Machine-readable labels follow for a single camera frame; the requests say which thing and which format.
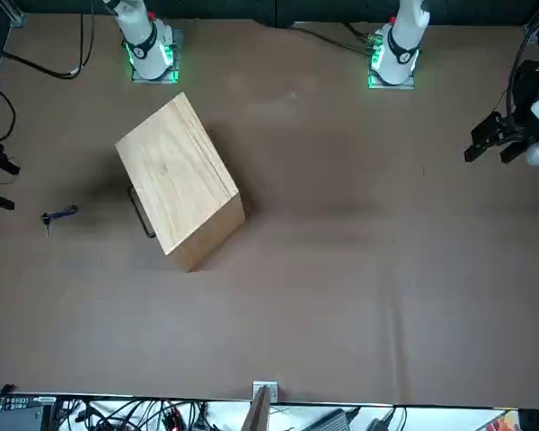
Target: wooden crate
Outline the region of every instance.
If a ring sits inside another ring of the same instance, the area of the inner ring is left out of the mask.
[[[195,268],[243,223],[240,193],[183,92],[116,147],[163,252],[180,269]]]

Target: brown table surface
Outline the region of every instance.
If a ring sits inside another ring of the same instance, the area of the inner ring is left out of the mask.
[[[8,48],[67,70],[77,20],[30,16]],[[179,85],[131,84],[110,17],[73,82],[3,60],[22,173],[0,186],[17,205],[0,214],[0,388],[245,399],[275,380],[290,401],[539,408],[539,168],[463,159],[521,29],[430,28],[399,92],[299,32],[174,25]],[[143,235],[114,147],[179,90],[249,213],[192,274]],[[41,213],[70,203],[47,239]]]

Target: box handle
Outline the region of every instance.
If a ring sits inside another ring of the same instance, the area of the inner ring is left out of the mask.
[[[136,199],[134,198],[134,185],[130,184],[128,187],[128,197],[130,202],[132,203],[132,206],[134,207],[134,210],[136,211],[137,219],[140,221],[140,224],[142,225],[142,228],[144,229],[144,233],[148,238],[155,238],[155,232],[150,232],[149,229],[146,226],[146,223],[144,222],[144,218],[142,217],[142,213],[140,212],[139,208],[136,205]]]

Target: cable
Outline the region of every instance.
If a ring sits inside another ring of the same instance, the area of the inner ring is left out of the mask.
[[[178,403],[176,403],[176,404],[173,404],[173,406],[180,406],[181,404],[186,404],[186,401],[178,402]],[[144,422],[144,423],[141,423],[141,422],[140,422],[140,423],[138,424],[137,428],[138,428],[138,429],[141,429],[141,427],[143,427],[143,426],[146,425],[149,421],[151,421],[153,418],[155,418],[156,416],[158,416],[158,414],[159,414],[160,412],[163,413],[164,410],[169,409],[169,408],[170,408],[170,406],[166,406],[164,409],[160,409],[160,411],[155,412],[152,416],[148,417],[148,419],[146,420],[146,422]],[[191,429],[191,426],[193,425],[192,416],[195,416],[195,415],[193,415],[193,412],[194,412],[194,403],[192,402],[192,403],[190,404],[190,420],[188,421],[188,429],[189,429],[189,430]]]
[[[12,105],[12,102],[10,101],[10,99],[8,99],[8,96],[6,96],[2,92],[2,90],[0,90],[0,96],[8,104],[8,107],[10,108],[10,111],[12,112],[12,120],[10,121],[10,127],[8,128],[8,131],[2,137],[0,137],[0,142],[2,142],[5,139],[7,139],[12,134],[12,131],[14,130],[14,125],[16,124],[16,109],[14,108],[14,105]]]
[[[58,426],[57,426],[57,429],[60,429],[62,427],[62,425],[64,425],[64,422],[68,421],[68,429],[69,431],[72,431],[72,425],[71,425],[71,420],[70,420],[70,416],[72,416],[72,414],[75,412],[75,410],[80,406],[80,400],[74,400],[74,403],[72,404],[72,406],[70,407],[70,409],[68,410],[68,412],[66,413],[66,417],[63,418],[59,423],[58,423]]]
[[[316,33],[314,31],[304,29],[302,27],[296,27],[296,26],[290,27],[290,29],[291,30],[301,31],[302,33],[309,34],[309,35],[314,36],[315,38],[317,38],[319,40],[323,40],[324,42],[330,43],[330,44],[332,44],[332,45],[334,45],[334,46],[336,46],[338,48],[344,48],[344,49],[347,49],[349,51],[357,52],[358,54],[361,54],[362,56],[367,56],[368,55],[367,50],[361,50],[360,47],[358,47],[356,45],[351,45],[351,44],[348,44],[348,43],[338,42],[337,40],[327,38],[327,37],[323,36],[320,33]]]
[[[90,46],[88,47],[88,54],[86,54],[86,59],[82,63],[82,67],[86,67],[86,65],[90,61],[90,56],[92,55],[94,23],[96,21],[93,16],[93,0],[90,0],[90,17],[91,17],[90,19]]]
[[[144,411],[144,414],[142,415],[142,417],[140,418],[140,421],[137,423],[137,426],[136,426],[136,429],[142,429],[142,427],[147,424],[147,422],[149,421],[149,419],[144,423],[142,424],[142,421],[144,420],[144,418],[146,417],[146,415],[149,416],[150,414],[150,410],[152,409],[152,407],[156,404],[157,401],[152,401],[150,402],[150,404],[147,406],[147,409],[146,411]]]
[[[349,31],[351,31],[351,33],[353,33],[353,35],[359,40],[365,39],[367,37],[367,33],[362,33],[361,31],[356,29],[353,25],[351,25],[349,22],[344,22],[343,26]]]
[[[162,411],[163,411],[163,401],[160,402],[160,411],[158,415],[158,420],[155,423],[155,431],[158,431],[160,429],[160,421],[162,420]]]
[[[93,0],[90,0],[90,9],[92,12],[91,15],[91,35],[90,35],[90,47],[88,50],[88,53],[86,54],[86,60],[83,62],[84,59],[84,14],[80,13],[80,56],[78,61],[78,66],[69,71],[69,72],[56,72],[54,70],[48,69],[44,66],[38,65],[34,63],[33,61],[27,60],[26,58],[18,57],[15,54],[12,54],[10,52],[4,51],[0,49],[0,57],[7,58],[12,61],[17,61],[18,63],[22,63],[25,66],[31,67],[34,70],[37,70],[38,72],[42,72],[43,74],[46,74],[48,76],[52,76],[53,78],[57,79],[76,79],[77,76],[80,75],[82,72],[83,67],[88,63],[90,60],[90,56],[92,54],[93,49],[93,37],[94,37],[94,15],[93,15]]]
[[[525,48],[527,44],[529,43],[529,40],[533,36],[534,32],[532,30],[529,30],[525,37],[523,38],[523,42],[521,42],[521,46],[519,47],[519,50],[517,51],[517,55],[515,57],[515,61],[513,62],[513,66],[511,67],[511,73],[509,74],[509,84],[507,86],[507,92],[505,97],[505,111],[507,112],[508,121],[512,126],[515,126],[513,119],[511,118],[511,97],[513,96],[513,85],[515,83],[515,75],[517,74],[517,68],[519,67],[519,64],[521,63],[521,57],[523,56],[523,53],[525,52]]]
[[[18,169],[22,168],[22,164],[20,163],[20,161],[18,159],[16,159],[15,157],[8,157],[8,162],[10,162],[11,160],[14,160],[16,162],[16,164],[12,163],[14,166],[17,166]],[[0,182],[0,185],[1,186],[9,186],[11,184],[14,184],[20,177],[18,175],[12,175],[12,179],[7,181],[7,182]]]
[[[403,431],[403,429],[405,428],[405,423],[407,422],[407,407],[403,407],[402,419],[403,422],[401,428],[399,428],[399,431]]]
[[[395,414],[396,410],[397,410],[397,406],[393,405],[389,413],[387,413],[387,415],[385,415],[385,417],[382,419],[382,422],[384,422],[387,427],[389,427],[389,424],[392,423],[393,415]]]

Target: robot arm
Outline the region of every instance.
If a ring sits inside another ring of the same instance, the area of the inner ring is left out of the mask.
[[[506,145],[501,161],[510,163],[526,154],[539,165],[539,61],[527,60],[517,69],[512,89],[515,108],[502,117],[492,112],[472,131],[472,145],[465,150],[466,162],[474,162],[493,146]]]
[[[395,23],[387,23],[378,35],[383,46],[372,61],[371,70],[385,85],[403,84],[411,76],[420,53],[421,38],[429,25],[424,0],[401,0]]]
[[[126,40],[129,59],[139,75],[154,80],[172,65],[172,28],[148,18],[144,0],[103,0]]]

